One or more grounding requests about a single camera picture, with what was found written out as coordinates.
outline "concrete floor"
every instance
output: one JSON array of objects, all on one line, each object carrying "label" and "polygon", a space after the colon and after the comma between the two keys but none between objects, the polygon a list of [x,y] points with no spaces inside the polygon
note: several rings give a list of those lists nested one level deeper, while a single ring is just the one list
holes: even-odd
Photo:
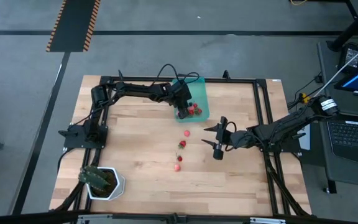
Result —
[{"label": "concrete floor", "polygon": [[[1,30],[50,30],[60,0],[0,0]],[[353,1],[358,10],[358,1]],[[96,30],[343,30],[353,21],[342,3],[263,1],[102,1]],[[22,175],[63,54],[46,53],[49,36],[0,36],[0,215]],[[83,75],[154,76],[165,63],[205,77],[279,78],[287,101],[319,73],[316,44],[326,37],[94,36],[87,53],[70,55],[24,213],[48,210],[63,138]],[[305,91],[318,87],[312,84]],[[358,186],[321,191],[324,169],[303,167],[315,215],[358,221]]]}]

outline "wooden table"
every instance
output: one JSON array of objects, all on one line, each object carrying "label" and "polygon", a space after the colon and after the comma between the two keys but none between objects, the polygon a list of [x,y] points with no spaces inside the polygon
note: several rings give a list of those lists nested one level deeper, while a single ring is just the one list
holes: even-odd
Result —
[{"label": "wooden table", "polygon": [[[73,122],[88,115],[91,89],[100,76],[86,75],[73,115]],[[149,85],[150,82],[132,82]],[[288,114],[280,80],[267,80],[274,120]],[[126,178],[125,192],[116,200],[93,201],[91,211],[114,213],[178,213],[187,215],[271,215],[269,191],[262,153],[256,148],[224,153],[213,159],[215,133],[203,131],[216,125],[221,116],[238,129],[258,124],[251,84],[207,83],[210,116],[203,123],[178,123],[173,108],[145,98],[124,97],[109,109],[109,135],[99,165],[115,167]],[[262,90],[259,91],[263,107]],[[186,138],[184,130],[191,136]],[[182,170],[175,172],[178,143]],[[59,206],[77,183],[84,149],[67,154],[61,163],[50,208]],[[310,212],[300,163],[289,153],[281,154],[285,183],[297,202]],[[280,191],[276,187],[279,210]],[[80,208],[84,208],[84,189]]]}]

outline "strawberry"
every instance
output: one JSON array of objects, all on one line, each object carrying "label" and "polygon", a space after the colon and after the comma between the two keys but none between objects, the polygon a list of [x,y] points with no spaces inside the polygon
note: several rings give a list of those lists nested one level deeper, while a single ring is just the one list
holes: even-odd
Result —
[{"label": "strawberry", "polygon": [[186,141],[180,141],[178,146],[179,146],[180,149],[185,148],[186,147]]}]

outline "floor mat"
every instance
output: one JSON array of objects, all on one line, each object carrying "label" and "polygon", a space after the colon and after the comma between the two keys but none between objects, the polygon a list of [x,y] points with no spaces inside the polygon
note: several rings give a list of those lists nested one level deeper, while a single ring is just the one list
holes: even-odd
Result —
[{"label": "floor mat", "polygon": [[86,52],[91,43],[100,0],[64,0],[47,52]]}]

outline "laptop keyboard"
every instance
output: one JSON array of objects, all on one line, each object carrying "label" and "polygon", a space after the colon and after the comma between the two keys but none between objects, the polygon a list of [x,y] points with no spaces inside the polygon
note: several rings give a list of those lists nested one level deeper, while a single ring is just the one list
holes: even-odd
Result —
[{"label": "laptop keyboard", "polygon": [[358,125],[328,121],[332,144],[358,147]]}]

